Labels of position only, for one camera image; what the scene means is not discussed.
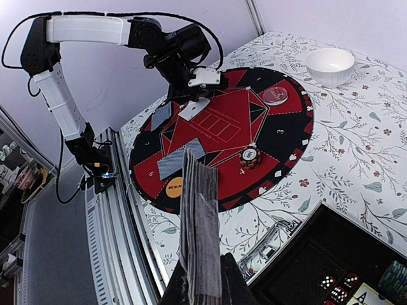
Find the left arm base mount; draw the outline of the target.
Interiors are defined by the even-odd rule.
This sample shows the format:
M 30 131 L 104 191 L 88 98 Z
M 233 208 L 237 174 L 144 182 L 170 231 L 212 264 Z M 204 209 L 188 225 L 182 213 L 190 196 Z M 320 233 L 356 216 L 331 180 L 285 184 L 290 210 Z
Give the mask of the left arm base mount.
M 85 172 L 93 179 L 95 194 L 107 191 L 117 178 L 117 172 L 111 159 L 113 142 L 95 142 L 97 145 L 89 147 L 81 159 Z

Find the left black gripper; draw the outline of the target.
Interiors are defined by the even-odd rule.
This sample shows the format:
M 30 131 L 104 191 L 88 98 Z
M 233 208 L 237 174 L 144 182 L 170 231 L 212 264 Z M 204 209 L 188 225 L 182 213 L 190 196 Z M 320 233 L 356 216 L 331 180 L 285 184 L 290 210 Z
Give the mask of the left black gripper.
M 144 66 L 147 69 L 155 68 L 161 76 L 168 82 L 169 90 L 167 98 L 178 102 L 196 102 L 198 98 L 209 90 L 224 90 L 229 87 L 229 79 L 225 73 L 221 73 L 219 85 L 196 86 L 190 88 L 188 81 L 191 79 L 192 71 L 198 66 L 192 62 L 184 62 L 176 54 L 165 55 L 162 58 L 146 55 Z

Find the red black 100 chip stack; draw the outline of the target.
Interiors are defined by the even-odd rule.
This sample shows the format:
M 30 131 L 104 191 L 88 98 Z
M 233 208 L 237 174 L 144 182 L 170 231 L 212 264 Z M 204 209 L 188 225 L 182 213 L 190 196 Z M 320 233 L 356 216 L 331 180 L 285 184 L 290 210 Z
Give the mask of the red black 100 chip stack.
M 244 169 L 254 169 L 261 163 L 261 151 L 255 145 L 249 145 L 239 152 L 239 161 Z

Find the dealt blue playing cards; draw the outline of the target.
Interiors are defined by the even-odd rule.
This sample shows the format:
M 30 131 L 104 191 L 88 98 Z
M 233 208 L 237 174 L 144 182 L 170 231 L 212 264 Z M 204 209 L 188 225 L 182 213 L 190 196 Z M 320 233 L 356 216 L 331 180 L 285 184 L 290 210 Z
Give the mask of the dealt blue playing cards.
M 158 172 L 160 180 L 165 180 L 167 177 L 176 173 L 183 167 L 184 154 L 187 150 L 190 150 L 196 159 L 202 158 L 206 155 L 206 152 L 200 143 L 198 138 L 194 138 L 185 145 L 176 149 L 168 156 L 157 161 Z

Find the ace of diamonds card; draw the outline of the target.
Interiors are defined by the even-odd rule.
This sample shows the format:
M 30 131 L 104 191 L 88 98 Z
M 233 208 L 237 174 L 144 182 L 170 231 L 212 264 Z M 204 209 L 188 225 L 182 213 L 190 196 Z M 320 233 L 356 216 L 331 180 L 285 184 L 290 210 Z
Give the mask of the ace of diamonds card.
M 200 114 L 210 103 L 205 97 L 199 97 L 196 102 L 189 101 L 179 112 L 178 116 L 185 121 L 191 121 Z

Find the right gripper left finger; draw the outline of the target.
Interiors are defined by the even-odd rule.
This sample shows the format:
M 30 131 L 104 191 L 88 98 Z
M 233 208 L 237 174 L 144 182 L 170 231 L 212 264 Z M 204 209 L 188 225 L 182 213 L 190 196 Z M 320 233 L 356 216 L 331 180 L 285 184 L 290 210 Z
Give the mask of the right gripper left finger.
M 180 263 L 176 264 L 159 305 L 188 305 L 188 280 Z

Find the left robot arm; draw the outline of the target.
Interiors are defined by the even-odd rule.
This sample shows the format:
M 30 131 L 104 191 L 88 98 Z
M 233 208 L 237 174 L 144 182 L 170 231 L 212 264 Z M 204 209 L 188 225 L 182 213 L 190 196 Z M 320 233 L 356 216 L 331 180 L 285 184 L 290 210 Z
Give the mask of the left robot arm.
M 13 28 L 27 16 L 28 12 L 1 7 L 1 54 L 7 64 L 1 68 L 1 107 L 38 151 L 57 163 L 59 126 L 43 96 L 30 96 L 28 91 L 37 93 L 38 86 L 18 69 L 30 23 Z M 96 134 L 121 127 L 168 90 L 159 72 L 144 68 L 144 51 L 111 44 L 62 43 L 60 52 L 74 101 Z

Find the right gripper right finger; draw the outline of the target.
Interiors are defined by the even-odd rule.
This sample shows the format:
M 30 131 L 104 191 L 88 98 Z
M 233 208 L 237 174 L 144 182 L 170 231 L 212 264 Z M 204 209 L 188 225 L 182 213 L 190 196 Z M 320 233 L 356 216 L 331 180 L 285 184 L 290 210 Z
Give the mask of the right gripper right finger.
M 255 305 L 259 302 L 249 290 L 231 253 L 221 256 L 221 304 Z

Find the orange big blind button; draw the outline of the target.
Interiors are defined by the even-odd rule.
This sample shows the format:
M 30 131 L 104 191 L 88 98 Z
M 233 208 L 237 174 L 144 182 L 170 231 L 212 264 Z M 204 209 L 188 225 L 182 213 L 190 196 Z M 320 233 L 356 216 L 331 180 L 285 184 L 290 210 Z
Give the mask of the orange big blind button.
M 169 181 L 165 188 L 165 193 L 169 198 L 178 198 L 182 194 L 183 178 L 175 177 Z

